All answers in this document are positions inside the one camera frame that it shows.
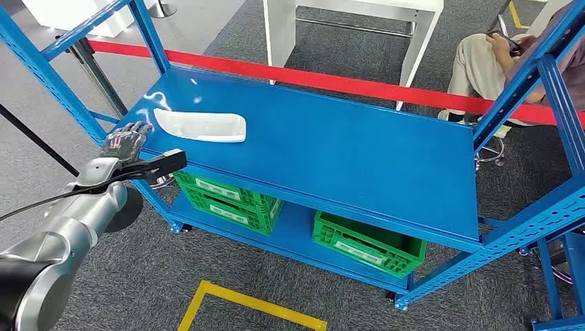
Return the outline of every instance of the person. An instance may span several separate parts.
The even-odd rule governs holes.
[[[548,33],[551,27],[565,10],[561,8],[548,22],[541,36]],[[520,34],[514,36],[523,50],[519,57],[510,55],[510,46],[502,36],[495,33],[473,34],[459,43],[453,64],[453,75],[447,92],[470,96],[476,91],[482,98],[496,100],[505,84],[524,64],[530,53],[541,41],[541,37]],[[585,36],[570,48],[558,63],[559,71],[571,95],[576,111],[585,111]],[[524,103],[548,106],[544,87],[540,83],[526,98]],[[460,110],[442,110],[438,118],[461,122],[465,112]],[[512,126],[529,126],[530,124],[509,119],[500,127],[496,137],[504,138]]]

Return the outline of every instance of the lower shelf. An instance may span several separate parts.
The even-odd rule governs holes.
[[[266,237],[194,209],[184,193],[177,197],[170,209],[170,217],[196,228],[217,233],[392,292],[400,294],[408,292],[409,276],[398,279],[312,242],[311,230],[314,215],[314,210],[287,202],[272,234]]]

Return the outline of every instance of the table leg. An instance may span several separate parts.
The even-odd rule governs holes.
[[[264,0],[268,65],[284,67],[296,42],[295,0]]]
[[[406,56],[402,62],[402,72],[400,73],[400,86],[409,87],[415,78],[415,73],[419,67],[420,61],[424,54],[424,50],[428,45],[430,36],[439,20],[440,12],[420,12],[420,16],[424,15],[426,19],[421,19],[417,22],[415,33]],[[397,101],[396,110],[402,108],[402,101]]]

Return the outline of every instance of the sneaker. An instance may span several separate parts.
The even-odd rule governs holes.
[[[443,109],[437,115],[438,119],[442,119],[443,121],[455,122],[459,124],[463,124],[463,115],[453,114],[447,109]]]
[[[479,123],[479,121],[481,121],[482,118],[483,116],[477,117],[476,123]],[[494,134],[494,137],[503,139],[506,137],[506,134],[508,133],[508,131],[510,131],[510,129],[511,127],[502,125],[497,129],[497,131]]]

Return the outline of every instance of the yellow floor tape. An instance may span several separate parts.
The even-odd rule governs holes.
[[[205,294],[211,294],[216,297],[259,310],[261,312],[265,312],[266,314],[280,317],[281,319],[306,326],[307,328],[313,330],[325,331],[327,329],[326,321],[321,321],[320,319],[301,314],[300,312],[295,312],[294,310],[275,305],[274,303],[269,303],[260,299],[252,298],[242,293],[228,290],[227,288],[211,284],[209,281],[201,281],[197,291],[195,292],[195,295],[193,296],[193,299],[191,300],[191,303],[189,304],[189,307],[187,308],[187,311],[185,312],[185,316],[183,316],[181,324],[179,324],[177,331],[189,331],[191,323],[195,318],[195,314],[197,313]]]
[[[520,23],[520,18],[518,17],[518,13],[516,12],[514,1],[510,0],[510,2],[508,3],[508,8],[510,8],[510,13],[512,14],[512,19],[514,19],[514,25],[516,26],[516,28],[520,29],[530,28],[530,26],[523,26],[522,23]]]

